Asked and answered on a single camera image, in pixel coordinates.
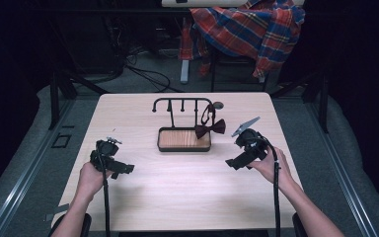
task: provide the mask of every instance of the red and blue plaid shirt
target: red and blue plaid shirt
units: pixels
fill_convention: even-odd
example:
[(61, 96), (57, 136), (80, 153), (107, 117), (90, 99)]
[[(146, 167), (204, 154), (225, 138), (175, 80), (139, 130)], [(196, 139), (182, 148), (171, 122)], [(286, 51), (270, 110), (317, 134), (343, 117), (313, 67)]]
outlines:
[(299, 40), (305, 17), (304, 10), (292, 0), (249, 0), (237, 9), (212, 7), (190, 11), (193, 24), (184, 23), (179, 58), (204, 58), (200, 73), (206, 74), (206, 40), (230, 56), (254, 59), (255, 77), (282, 65)]

